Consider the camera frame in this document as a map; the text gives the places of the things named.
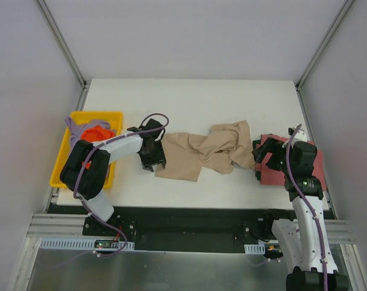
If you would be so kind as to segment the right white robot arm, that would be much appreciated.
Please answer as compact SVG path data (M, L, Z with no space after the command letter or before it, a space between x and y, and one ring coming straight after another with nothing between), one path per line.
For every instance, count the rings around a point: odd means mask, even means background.
M271 218L262 224L269 239L277 239L288 267L286 290L349 290L349 279L338 272L323 216L323 189L313 175L315 145L302 139L281 141L269 136L252 152L255 161L282 172L297 222Z

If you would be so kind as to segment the beige t shirt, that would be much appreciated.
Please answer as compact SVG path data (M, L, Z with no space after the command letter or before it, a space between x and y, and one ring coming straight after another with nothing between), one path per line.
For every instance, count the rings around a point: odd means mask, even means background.
M247 121L215 124L209 134L168 133L162 141L166 165L155 176L197 182L203 167L227 175L235 166L253 169L255 161Z

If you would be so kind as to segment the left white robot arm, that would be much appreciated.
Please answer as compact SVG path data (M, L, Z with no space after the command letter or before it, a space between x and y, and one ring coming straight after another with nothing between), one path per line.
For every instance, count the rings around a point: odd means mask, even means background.
M139 127L130 127L123 134L103 141L88 142L84 139L74 145L59 179L81 201L87 211L98 218L96 228L105 236L113 235L117 221L111 216L113 205L103 187L110 165L131 154L138 154L144 170L153 172L153 167L166 166L161 139L165 125L150 118Z

